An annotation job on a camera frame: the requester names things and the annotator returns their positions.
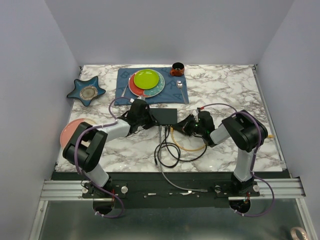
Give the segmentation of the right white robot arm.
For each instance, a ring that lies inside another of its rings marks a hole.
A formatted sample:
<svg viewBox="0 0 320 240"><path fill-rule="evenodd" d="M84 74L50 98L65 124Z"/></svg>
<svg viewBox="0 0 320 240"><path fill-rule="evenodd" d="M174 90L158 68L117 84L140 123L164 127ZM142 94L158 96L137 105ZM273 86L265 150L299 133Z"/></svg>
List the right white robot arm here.
<svg viewBox="0 0 320 240"><path fill-rule="evenodd" d="M186 136L199 135L205 145L211 148L231 138L238 151L230 191L241 196L253 187L253 167L257 151L268 137L268 130L246 110L223 119L218 127L215 127L208 111L199 111L196 116L191 114L172 128Z"/></svg>

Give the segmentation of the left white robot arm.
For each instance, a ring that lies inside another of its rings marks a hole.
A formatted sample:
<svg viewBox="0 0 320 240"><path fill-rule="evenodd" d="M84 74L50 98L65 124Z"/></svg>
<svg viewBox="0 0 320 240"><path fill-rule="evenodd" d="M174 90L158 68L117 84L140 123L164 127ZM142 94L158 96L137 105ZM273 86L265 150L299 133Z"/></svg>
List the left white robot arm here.
<svg viewBox="0 0 320 240"><path fill-rule="evenodd" d="M142 99L135 99L130 109L113 123L91 125L81 122L63 149L62 156L76 167L79 175L84 175L93 191L101 198L111 193L111 178L99 164L105 143L127 137L138 128L149 129L158 121L151 113L150 106Z"/></svg>

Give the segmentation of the black network switch box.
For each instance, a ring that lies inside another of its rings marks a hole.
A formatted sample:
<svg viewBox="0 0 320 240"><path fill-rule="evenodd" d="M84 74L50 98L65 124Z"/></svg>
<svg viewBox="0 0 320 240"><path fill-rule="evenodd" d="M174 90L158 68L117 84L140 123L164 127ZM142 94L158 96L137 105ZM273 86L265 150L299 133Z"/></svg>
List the black network switch box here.
<svg viewBox="0 0 320 240"><path fill-rule="evenodd" d="M156 125L170 126L178 123L178 110L176 108L151 108L150 113Z"/></svg>

